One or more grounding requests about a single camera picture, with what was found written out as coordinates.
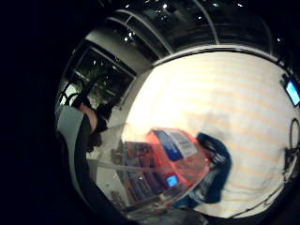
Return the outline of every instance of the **hand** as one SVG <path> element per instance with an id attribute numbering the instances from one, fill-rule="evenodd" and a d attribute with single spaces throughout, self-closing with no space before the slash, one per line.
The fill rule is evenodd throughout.
<path id="1" fill-rule="evenodd" d="M 95 112 L 91 108 L 89 108 L 83 104 L 80 105 L 79 110 L 81 112 L 85 113 L 87 115 L 87 117 L 89 118 L 91 129 L 92 129 L 91 133 L 93 133 L 94 130 L 96 129 L 97 123 L 98 123 L 98 119 L 97 119 Z"/>

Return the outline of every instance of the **glass panel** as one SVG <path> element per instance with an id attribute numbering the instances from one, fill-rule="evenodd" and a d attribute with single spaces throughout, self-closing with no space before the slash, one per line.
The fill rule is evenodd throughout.
<path id="1" fill-rule="evenodd" d="M 97 161 L 91 169 L 94 181 L 128 217 L 150 216 L 168 208 L 208 172 L 205 150 L 179 129 L 154 128 L 141 137 L 134 126 L 122 124 L 101 137 L 99 154 L 86 155 Z M 178 156 L 189 148 L 189 155 Z"/>
<path id="2" fill-rule="evenodd" d="M 142 12 L 177 51 L 215 43 L 208 21 L 191 0 L 139 1 L 129 9 Z"/>
<path id="3" fill-rule="evenodd" d="M 152 46 L 154 46 L 161 55 L 167 56 L 168 51 L 166 48 L 161 44 L 160 40 L 151 33 L 150 30 L 148 30 L 141 22 L 139 22 L 136 19 L 131 18 L 128 22 L 128 25 L 130 25 L 134 30 L 139 30 L 147 37 L 147 40 L 149 43 L 151 43 Z"/>
<path id="4" fill-rule="evenodd" d="M 127 29 L 122 24 L 114 21 L 106 21 L 105 24 L 121 38 L 122 42 L 133 46 L 146 59 L 150 60 L 151 62 L 158 60 L 158 57 L 152 52 L 152 50 L 132 30 Z"/>
<path id="5" fill-rule="evenodd" d="M 220 1 L 202 4 L 216 27 L 220 43 L 247 44 L 269 53 L 268 36 L 258 17 L 237 4 Z"/>
<path id="6" fill-rule="evenodd" d="M 93 108 L 99 103 L 107 103 L 113 97 L 122 95 L 132 81 L 131 77 L 120 72 L 110 61 L 92 50 L 86 53 L 75 74 L 83 79 L 85 84 L 98 77 L 88 96 L 89 99 L 93 99 Z"/>

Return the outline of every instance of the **window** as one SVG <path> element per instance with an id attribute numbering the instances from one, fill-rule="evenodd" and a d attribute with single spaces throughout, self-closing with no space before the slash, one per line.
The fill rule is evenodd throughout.
<path id="1" fill-rule="evenodd" d="M 216 27 L 220 43 L 246 44 L 269 53 L 268 36 L 260 18 L 237 4 L 229 5 L 220 1 L 202 4 Z"/>
<path id="2" fill-rule="evenodd" d="M 130 8 L 141 12 L 176 51 L 215 43 L 208 21 L 191 0 L 139 1 Z"/>
<path id="3" fill-rule="evenodd" d="M 99 103 L 107 103 L 114 98 L 120 98 L 133 80 L 92 49 L 86 52 L 74 74 L 75 77 L 83 80 L 84 84 L 98 77 L 88 96 L 93 108 L 96 108 Z"/>
<path id="4" fill-rule="evenodd" d="M 114 21 L 106 21 L 106 26 L 113 30 L 117 36 L 121 38 L 122 42 L 133 46 L 137 51 L 139 51 L 144 57 L 151 62 L 155 62 L 158 60 L 158 56 L 147 46 L 145 42 L 143 42 L 137 34 L 126 28 L 124 25 L 114 22 Z"/>

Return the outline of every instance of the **cable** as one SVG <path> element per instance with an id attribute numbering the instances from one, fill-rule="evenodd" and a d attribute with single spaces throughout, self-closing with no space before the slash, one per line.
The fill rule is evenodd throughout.
<path id="1" fill-rule="evenodd" d="M 297 145 L 295 147 L 293 147 L 293 124 L 296 124 L 298 126 L 298 140 L 297 140 Z M 269 206 L 271 205 L 276 199 L 274 199 L 273 201 L 269 202 L 269 200 L 276 194 L 278 193 L 278 191 L 281 189 L 281 188 L 284 188 L 285 185 L 287 183 L 290 183 L 293 178 L 292 176 L 290 176 L 289 178 L 287 178 L 287 173 L 289 171 L 289 169 L 291 168 L 292 166 L 292 162 L 294 160 L 294 157 L 296 156 L 296 153 L 299 151 L 300 149 L 300 124 L 299 124 L 299 121 L 294 118 L 292 121 L 291 121 L 291 125 L 290 125 L 290 148 L 285 148 L 285 165 L 284 165 L 284 169 L 283 169 L 283 173 L 282 173 L 282 177 L 283 177 L 283 183 L 281 183 L 278 188 L 272 192 L 265 200 L 263 200 L 262 202 L 259 202 L 257 203 L 256 205 L 254 205 L 253 207 L 249 208 L 249 209 L 246 209 L 245 211 L 243 212 L 240 212 L 240 213 L 237 213 L 237 214 L 234 214 L 232 215 L 231 217 L 229 218 L 236 218 L 237 216 L 240 216 L 242 214 L 245 214 L 247 213 L 248 211 L 251 211 L 257 207 L 259 207 L 260 205 L 263 204 L 263 207 L 266 207 L 266 206 Z"/>

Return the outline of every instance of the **fisheye lens view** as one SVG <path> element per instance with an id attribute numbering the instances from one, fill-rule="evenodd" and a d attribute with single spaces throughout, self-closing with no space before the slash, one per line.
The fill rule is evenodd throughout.
<path id="1" fill-rule="evenodd" d="M 295 221 L 300 35 L 249 1 L 93 4 L 51 111 L 76 203 L 98 224 Z"/>

